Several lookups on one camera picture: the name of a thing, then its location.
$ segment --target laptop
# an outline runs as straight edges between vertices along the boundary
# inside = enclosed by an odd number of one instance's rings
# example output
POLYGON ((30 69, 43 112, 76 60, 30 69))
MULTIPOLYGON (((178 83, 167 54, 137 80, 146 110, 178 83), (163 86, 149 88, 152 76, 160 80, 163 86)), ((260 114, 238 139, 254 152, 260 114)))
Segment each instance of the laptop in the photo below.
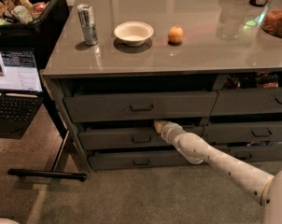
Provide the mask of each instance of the laptop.
POLYGON ((0 138, 21 139, 42 102, 34 49, 0 49, 0 138))

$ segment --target laptop screen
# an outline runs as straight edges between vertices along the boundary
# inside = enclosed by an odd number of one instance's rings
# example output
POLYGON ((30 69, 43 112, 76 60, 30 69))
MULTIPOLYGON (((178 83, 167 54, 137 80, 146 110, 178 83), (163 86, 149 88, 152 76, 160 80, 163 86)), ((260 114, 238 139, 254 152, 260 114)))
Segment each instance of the laptop screen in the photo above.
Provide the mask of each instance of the laptop screen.
POLYGON ((0 49, 0 91, 42 92, 32 49, 0 49))

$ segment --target black bin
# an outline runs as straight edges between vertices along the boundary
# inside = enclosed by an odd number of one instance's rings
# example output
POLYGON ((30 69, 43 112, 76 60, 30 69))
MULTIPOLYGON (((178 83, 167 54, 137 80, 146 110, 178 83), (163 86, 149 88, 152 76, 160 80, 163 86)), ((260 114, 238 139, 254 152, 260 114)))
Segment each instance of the black bin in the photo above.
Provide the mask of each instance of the black bin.
POLYGON ((0 48, 33 48, 39 69, 46 67, 68 18, 66 0, 29 0, 48 3, 37 20, 0 26, 0 48))

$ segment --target kitchen island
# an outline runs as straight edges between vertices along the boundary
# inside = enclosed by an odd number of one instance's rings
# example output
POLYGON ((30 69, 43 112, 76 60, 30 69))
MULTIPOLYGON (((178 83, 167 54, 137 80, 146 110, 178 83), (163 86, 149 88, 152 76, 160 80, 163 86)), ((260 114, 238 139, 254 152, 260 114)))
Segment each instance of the kitchen island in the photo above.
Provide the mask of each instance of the kitchen island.
POLYGON ((187 164, 154 119, 242 160, 282 160, 282 39, 261 29, 266 9, 248 0, 77 0, 44 78, 86 164, 187 164), (94 46, 84 43, 82 3, 94 8, 94 46), (126 21, 151 25, 152 38, 125 45, 113 31, 126 21), (168 43, 174 25, 184 30, 178 46, 168 43))

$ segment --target laptop keyboard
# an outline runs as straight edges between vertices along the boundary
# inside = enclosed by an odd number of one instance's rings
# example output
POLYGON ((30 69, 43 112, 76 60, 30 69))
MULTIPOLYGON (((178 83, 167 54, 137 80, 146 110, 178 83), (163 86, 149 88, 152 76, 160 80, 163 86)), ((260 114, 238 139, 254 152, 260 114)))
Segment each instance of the laptop keyboard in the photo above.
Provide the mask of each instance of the laptop keyboard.
POLYGON ((0 96, 0 119, 31 121, 41 103, 36 98, 0 96))

